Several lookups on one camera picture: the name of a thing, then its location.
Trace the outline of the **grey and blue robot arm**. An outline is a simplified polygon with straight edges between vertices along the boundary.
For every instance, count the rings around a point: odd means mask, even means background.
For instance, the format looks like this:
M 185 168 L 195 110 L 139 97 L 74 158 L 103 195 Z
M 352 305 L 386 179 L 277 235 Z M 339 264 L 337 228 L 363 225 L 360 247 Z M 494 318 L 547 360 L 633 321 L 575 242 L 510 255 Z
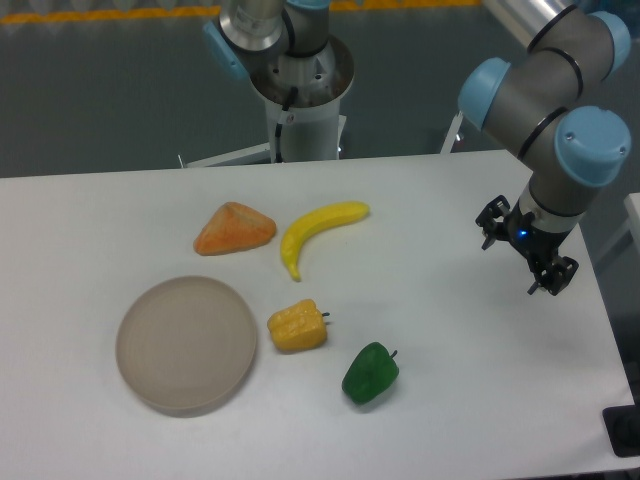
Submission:
M 532 175 L 515 204 L 495 198 L 476 224 L 486 245 L 509 243 L 534 288 L 555 295 L 578 269 L 560 245 L 631 149 L 619 116 L 579 100 L 625 62 L 631 37 L 618 16 L 586 14 L 570 1 L 490 1 L 487 8 L 528 57 L 518 66 L 484 61 L 465 80 L 458 108 Z M 203 34 L 218 63 L 249 79 L 262 98 L 273 162 L 337 158 L 339 106 L 354 62 L 329 32 L 327 2 L 225 1 Z

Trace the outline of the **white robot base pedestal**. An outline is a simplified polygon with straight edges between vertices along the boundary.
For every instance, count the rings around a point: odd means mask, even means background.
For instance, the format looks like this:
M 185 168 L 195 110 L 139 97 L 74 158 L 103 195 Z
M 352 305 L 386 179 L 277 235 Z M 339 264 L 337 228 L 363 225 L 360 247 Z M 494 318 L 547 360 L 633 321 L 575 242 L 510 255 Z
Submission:
M 281 55 L 251 76 L 263 101 L 268 141 L 186 163 L 186 168 L 335 160 L 346 117 L 340 104 L 354 79 L 347 46 L 328 37 L 309 57 Z

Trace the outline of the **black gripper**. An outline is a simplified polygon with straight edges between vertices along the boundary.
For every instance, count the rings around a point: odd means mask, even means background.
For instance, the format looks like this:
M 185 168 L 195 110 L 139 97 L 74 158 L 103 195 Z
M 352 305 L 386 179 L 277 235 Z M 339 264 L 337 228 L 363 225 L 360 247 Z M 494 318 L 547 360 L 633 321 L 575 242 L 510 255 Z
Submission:
M 484 237 L 482 249 L 496 241 L 508 242 L 526 260 L 534 282 L 527 290 L 533 295 L 544 290 L 558 295 L 573 279 L 579 263 L 573 258 L 558 255 L 558 249 L 568 232 L 548 232 L 534 225 L 533 212 L 511 211 L 508 200 L 499 195 L 489 202 L 477 216 L 475 223 Z

